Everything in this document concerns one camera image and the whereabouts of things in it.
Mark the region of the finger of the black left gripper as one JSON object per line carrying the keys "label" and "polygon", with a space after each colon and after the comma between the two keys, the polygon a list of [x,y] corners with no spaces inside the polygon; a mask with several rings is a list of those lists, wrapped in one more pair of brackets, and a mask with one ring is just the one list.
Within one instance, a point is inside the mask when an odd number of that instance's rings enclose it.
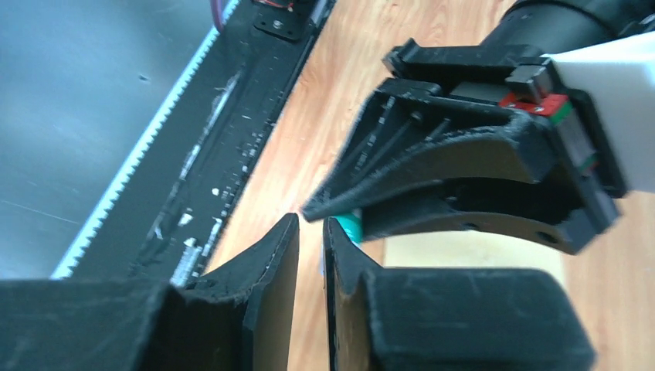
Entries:
{"label": "finger of the black left gripper", "polygon": [[444,97],[436,83],[384,80],[302,213],[315,221],[448,179],[537,184],[558,161],[547,131],[544,119]]}
{"label": "finger of the black left gripper", "polygon": [[500,179],[447,181],[363,209],[365,240],[441,231],[496,233],[575,255],[589,242],[589,218],[571,190]]}

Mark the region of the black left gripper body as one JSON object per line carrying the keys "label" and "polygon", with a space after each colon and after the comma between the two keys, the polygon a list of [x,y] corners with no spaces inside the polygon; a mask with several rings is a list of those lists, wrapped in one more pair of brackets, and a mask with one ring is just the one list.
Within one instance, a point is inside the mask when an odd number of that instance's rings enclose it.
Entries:
{"label": "black left gripper body", "polygon": [[619,217],[626,191],[588,94],[563,84],[554,62],[529,45],[423,47],[410,39],[384,59],[391,79],[436,83],[444,97],[525,111],[548,123],[557,164],[541,182],[573,191],[589,218],[589,240]]}

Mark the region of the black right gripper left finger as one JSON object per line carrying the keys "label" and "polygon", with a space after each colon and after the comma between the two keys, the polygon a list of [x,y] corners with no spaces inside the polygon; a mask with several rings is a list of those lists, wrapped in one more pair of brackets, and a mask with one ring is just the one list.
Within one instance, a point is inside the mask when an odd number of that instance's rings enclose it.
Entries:
{"label": "black right gripper left finger", "polygon": [[299,219],[183,287],[127,278],[1,283],[3,370],[285,370]]}

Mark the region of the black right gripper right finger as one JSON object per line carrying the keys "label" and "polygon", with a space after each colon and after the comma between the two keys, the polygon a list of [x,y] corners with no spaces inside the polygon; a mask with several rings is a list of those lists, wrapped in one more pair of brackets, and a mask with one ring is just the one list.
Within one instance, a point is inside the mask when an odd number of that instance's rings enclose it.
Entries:
{"label": "black right gripper right finger", "polygon": [[392,268],[323,223],[332,370],[590,370],[562,286],[528,268]]}

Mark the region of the tan paper envelope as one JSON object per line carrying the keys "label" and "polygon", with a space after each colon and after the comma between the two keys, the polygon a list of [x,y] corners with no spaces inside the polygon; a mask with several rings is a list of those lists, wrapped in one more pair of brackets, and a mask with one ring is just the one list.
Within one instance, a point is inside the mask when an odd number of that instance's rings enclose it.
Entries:
{"label": "tan paper envelope", "polygon": [[562,255],[531,241],[493,233],[449,231],[389,237],[388,267],[513,267],[548,272],[566,285]]}

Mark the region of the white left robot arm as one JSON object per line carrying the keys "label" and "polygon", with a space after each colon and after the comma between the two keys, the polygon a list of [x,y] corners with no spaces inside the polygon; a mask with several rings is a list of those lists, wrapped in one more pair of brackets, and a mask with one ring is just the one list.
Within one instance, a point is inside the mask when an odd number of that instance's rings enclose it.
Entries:
{"label": "white left robot arm", "polygon": [[555,54],[653,30],[652,1],[518,1],[476,46],[395,46],[303,206],[363,237],[474,230],[575,255],[619,217],[628,173],[601,103]]}

